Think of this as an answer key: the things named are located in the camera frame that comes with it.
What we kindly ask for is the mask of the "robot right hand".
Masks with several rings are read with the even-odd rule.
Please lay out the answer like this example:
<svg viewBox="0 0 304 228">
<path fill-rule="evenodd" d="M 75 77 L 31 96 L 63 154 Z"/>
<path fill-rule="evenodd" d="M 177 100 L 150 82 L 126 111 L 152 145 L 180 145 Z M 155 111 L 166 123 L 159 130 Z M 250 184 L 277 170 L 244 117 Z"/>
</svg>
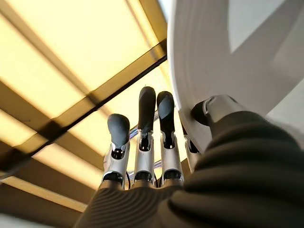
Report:
<svg viewBox="0 0 304 228">
<path fill-rule="evenodd" d="M 285 130 L 228 95 L 197 103 L 191 116 L 209 127 L 204 153 L 187 138 L 184 178 L 168 91 L 139 95 L 134 178 L 124 188 L 130 124 L 108 118 L 111 145 L 101 184 L 77 228 L 301 228 L 304 153 Z"/>
</svg>

